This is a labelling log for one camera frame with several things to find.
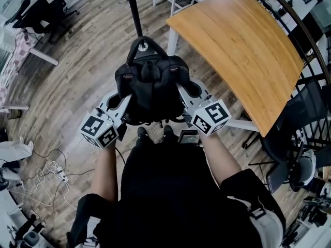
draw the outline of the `white cloth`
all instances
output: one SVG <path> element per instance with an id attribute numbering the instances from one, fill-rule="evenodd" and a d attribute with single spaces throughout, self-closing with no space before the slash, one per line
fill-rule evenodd
<path id="1" fill-rule="evenodd" d="M 22 141 L 0 143 L 0 159 L 12 162 L 31 156 L 32 148 Z"/>

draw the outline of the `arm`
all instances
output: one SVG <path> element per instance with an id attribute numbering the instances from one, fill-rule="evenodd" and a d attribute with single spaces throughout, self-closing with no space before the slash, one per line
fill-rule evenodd
<path id="1" fill-rule="evenodd" d="M 116 141 L 99 153 L 91 186 L 91 193 L 110 202 L 118 200 L 115 145 Z"/>
<path id="2" fill-rule="evenodd" d="M 216 133 L 211 136 L 200 133 L 200 139 L 206 152 L 210 169 L 218 185 L 221 185 L 225 179 L 242 170 Z"/>

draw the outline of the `black bag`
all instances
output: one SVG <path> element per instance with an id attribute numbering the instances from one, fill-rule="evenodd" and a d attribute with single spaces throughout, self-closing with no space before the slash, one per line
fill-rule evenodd
<path id="1" fill-rule="evenodd" d="M 140 42 L 148 42 L 157 54 L 134 59 Z M 136 39 L 126 64 L 115 72 L 120 99 L 132 94 L 126 110 L 126 122 L 131 125 L 176 120 L 184 110 L 176 82 L 190 88 L 187 64 L 178 56 L 168 56 L 151 38 Z"/>

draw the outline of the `equipment stand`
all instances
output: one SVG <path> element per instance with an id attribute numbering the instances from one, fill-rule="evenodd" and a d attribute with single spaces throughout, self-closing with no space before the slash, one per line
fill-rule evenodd
<path id="1" fill-rule="evenodd" d="M 143 32 L 141 30 L 137 1 L 129 0 L 129 3 L 130 3 L 130 8 L 131 8 L 131 12 L 132 12 L 134 25 L 136 26 L 137 35 L 138 35 L 138 37 L 141 37 L 143 35 Z M 152 47 L 150 47 L 145 41 L 142 41 L 141 44 L 139 45 L 139 48 L 138 48 L 138 51 L 136 54 L 136 58 L 149 56 L 149 55 L 154 54 L 154 52 L 155 51 L 152 49 Z"/>

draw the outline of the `wooden table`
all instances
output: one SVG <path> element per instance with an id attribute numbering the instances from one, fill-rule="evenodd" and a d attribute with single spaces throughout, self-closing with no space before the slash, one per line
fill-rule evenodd
<path id="1" fill-rule="evenodd" d="M 233 126 L 258 130 L 264 137 L 303 68 L 276 20 L 256 0 L 205 0 L 167 24 L 168 55 L 175 54 L 178 35 L 189 42 L 226 81 L 254 123 L 237 120 Z"/>

